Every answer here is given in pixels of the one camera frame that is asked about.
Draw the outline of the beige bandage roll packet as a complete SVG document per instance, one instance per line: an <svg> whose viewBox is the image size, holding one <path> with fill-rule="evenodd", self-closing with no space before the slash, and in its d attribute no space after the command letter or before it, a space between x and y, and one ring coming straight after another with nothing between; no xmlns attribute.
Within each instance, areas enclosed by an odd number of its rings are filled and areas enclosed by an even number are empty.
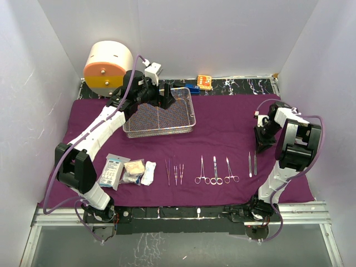
<svg viewBox="0 0 356 267"><path fill-rule="evenodd" d="M145 172L145 164L142 160L126 162L124 163L124 167L130 175L138 175Z"/></svg>

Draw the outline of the wide metal tweezers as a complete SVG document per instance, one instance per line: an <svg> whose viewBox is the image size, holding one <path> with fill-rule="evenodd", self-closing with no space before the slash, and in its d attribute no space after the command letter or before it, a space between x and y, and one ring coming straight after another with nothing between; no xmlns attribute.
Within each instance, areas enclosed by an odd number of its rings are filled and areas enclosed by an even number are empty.
<svg viewBox="0 0 356 267"><path fill-rule="evenodd" d="M177 166L176 165L174 165L174 179L175 179L175 185L177 186L178 170L177 170Z"/></svg>

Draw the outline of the round white drawer box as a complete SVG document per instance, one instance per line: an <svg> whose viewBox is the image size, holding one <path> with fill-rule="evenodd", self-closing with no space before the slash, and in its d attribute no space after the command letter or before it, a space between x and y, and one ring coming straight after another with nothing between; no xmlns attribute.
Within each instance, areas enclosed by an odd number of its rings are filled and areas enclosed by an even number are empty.
<svg viewBox="0 0 356 267"><path fill-rule="evenodd" d="M90 51L83 69L87 86L97 95L110 97L123 85L123 77L132 69L131 51L117 41L99 41Z"/></svg>

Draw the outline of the white gauze packet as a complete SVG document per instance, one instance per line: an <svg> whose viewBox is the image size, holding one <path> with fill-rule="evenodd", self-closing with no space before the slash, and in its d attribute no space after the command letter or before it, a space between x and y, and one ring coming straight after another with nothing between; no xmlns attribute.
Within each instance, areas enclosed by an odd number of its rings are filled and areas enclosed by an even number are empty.
<svg viewBox="0 0 356 267"><path fill-rule="evenodd" d="M129 161L129 158L108 154L106 157L105 166L99 177L98 184L101 187L112 188L117 191L124 163Z"/></svg>

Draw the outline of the metal scalpel handle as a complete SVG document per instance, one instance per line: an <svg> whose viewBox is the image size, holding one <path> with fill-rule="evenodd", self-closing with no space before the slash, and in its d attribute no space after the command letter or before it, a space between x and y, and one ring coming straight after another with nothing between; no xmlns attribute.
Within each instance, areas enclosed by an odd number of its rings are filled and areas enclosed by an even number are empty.
<svg viewBox="0 0 356 267"><path fill-rule="evenodd" d="M252 178L252 162L251 162L251 153L249 152L248 155L248 165L249 165L249 177Z"/></svg>
<svg viewBox="0 0 356 267"><path fill-rule="evenodd" d="M257 174L258 174L257 156L256 156L256 151L254 151L254 175L256 176Z"/></svg>

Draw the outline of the wire mesh metal tray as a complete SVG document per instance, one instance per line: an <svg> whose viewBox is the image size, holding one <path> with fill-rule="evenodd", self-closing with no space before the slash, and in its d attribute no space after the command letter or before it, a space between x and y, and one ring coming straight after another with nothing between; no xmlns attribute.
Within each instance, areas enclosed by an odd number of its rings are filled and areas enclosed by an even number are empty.
<svg viewBox="0 0 356 267"><path fill-rule="evenodd" d="M191 132L196 117L190 90L173 88L171 93L176 101L167 110L147 103L139 105L122 127L126 136L138 138Z"/></svg>

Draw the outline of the metal surgical scissors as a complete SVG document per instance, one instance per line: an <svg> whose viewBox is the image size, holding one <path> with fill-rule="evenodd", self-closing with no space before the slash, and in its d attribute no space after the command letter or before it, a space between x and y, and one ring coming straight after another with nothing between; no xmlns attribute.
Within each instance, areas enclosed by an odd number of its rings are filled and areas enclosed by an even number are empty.
<svg viewBox="0 0 356 267"><path fill-rule="evenodd" d="M213 156L214 177L210 179L212 185L222 185L223 179L218 176L216 156Z"/></svg>

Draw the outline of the purple cloth wrap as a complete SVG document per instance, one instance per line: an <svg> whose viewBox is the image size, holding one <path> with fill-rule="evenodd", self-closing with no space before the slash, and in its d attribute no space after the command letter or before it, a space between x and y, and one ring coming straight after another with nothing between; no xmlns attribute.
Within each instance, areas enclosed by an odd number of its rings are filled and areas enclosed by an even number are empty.
<svg viewBox="0 0 356 267"><path fill-rule="evenodd" d="M130 139L117 130L97 153L93 165L98 174L103 170L108 154L132 160L144 159L156 163L154 181L149 186L123 184L117 191L106 189L118 206L213 206L243 204L266 181L275 164L274 149L257 155L258 174L249 177L248 155L254 158L254 111L267 113L268 95L215 95L192 98L196 125L189 133ZM205 176L214 177L213 156L216 156L218 176L222 185L195 184L200 176L201 155ZM228 157L238 183L224 183L228 175ZM167 184L165 160L170 159L170 186ZM184 164L180 185L179 165ZM174 179L177 166L177 186Z"/></svg>

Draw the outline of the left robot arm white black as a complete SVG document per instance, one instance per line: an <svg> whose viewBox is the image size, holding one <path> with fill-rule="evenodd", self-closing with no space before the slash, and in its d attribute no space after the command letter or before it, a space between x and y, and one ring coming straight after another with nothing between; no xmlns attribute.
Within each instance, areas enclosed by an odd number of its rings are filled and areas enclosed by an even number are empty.
<svg viewBox="0 0 356 267"><path fill-rule="evenodd" d="M79 136L68 144L60 143L55 149L56 180L66 185L88 202L82 208L97 220L111 221L115 217L115 204L99 186L93 166L96 154L112 134L138 110L149 104L167 110L175 98L166 84L160 93L159 65L152 63L141 71L128 71L122 86L113 91L97 118Z"/></svg>

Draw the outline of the metal forceps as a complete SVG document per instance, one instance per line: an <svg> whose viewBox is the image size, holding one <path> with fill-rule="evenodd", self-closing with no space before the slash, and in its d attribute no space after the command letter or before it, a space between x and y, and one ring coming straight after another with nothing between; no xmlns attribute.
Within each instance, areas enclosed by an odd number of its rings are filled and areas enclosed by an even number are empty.
<svg viewBox="0 0 356 267"><path fill-rule="evenodd" d="M228 168L228 175L224 177L224 183L229 184L231 181L238 183L240 178L237 175L233 175L228 157L226 157L226 164Z"/></svg>
<svg viewBox="0 0 356 267"><path fill-rule="evenodd" d="M203 155L201 155L201 169L200 169L200 176L196 177L194 182L195 184L200 184L201 182L204 182L207 185L211 184L211 181L208 177L205 176L205 169L204 169L204 158Z"/></svg>

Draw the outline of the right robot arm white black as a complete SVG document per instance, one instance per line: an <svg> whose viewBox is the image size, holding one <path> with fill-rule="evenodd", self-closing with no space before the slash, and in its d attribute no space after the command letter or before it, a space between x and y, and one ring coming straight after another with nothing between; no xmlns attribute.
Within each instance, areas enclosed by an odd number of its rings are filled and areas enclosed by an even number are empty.
<svg viewBox="0 0 356 267"><path fill-rule="evenodd" d="M303 176L316 161L323 137L321 125L308 122L296 108L280 100L272 101L266 115L258 108L254 112L256 153L276 145L273 169L249 202L248 214L256 221L276 213L287 184Z"/></svg>

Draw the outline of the small blue white packet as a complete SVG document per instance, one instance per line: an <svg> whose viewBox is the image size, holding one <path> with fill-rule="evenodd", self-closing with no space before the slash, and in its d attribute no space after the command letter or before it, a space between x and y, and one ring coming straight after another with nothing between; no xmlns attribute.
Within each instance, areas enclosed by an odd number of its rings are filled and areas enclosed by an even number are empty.
<svg viewBox="0 0 356 267"><path fill-rule="evenodd" d="M130 174L127 171L124 172L122 178L119 180L119 184L135 184L141 185L141 178L143 177L143 173L141 174Z"/></svg>

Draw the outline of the thin metal tweezers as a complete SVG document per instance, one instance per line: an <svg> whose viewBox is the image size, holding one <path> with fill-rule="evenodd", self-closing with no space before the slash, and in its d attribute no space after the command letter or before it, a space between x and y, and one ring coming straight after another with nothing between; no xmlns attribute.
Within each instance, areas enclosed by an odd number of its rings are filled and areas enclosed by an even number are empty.
<svg viewBox="0 0 356 267"><path fill-rule="evenodd" d="M170 159L165 160L166 174L167 174L167 184L170 186Z"/></svg>

